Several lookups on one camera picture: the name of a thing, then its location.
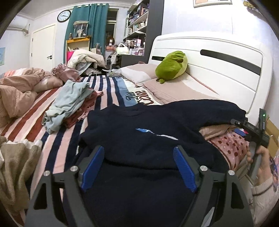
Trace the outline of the cream sweater forearm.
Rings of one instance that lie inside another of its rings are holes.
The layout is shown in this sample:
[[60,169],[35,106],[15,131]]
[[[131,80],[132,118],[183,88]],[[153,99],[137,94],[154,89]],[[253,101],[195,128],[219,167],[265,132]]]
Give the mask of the cream sweater forearm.
[[274,183],[273,176],[258,186],[251,188],[251,213],[254,226],[260,226],[271,213],[278,201],[278,184]]

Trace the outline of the person right hand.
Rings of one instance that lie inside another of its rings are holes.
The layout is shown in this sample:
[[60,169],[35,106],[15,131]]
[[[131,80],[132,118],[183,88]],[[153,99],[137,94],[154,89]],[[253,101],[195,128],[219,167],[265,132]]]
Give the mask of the person right hand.
[[270,169],[270,153],[269,150],[260,146],[256,153],[262,157],[260,167],[258,169],[256,185],[259,186],[272,177]]

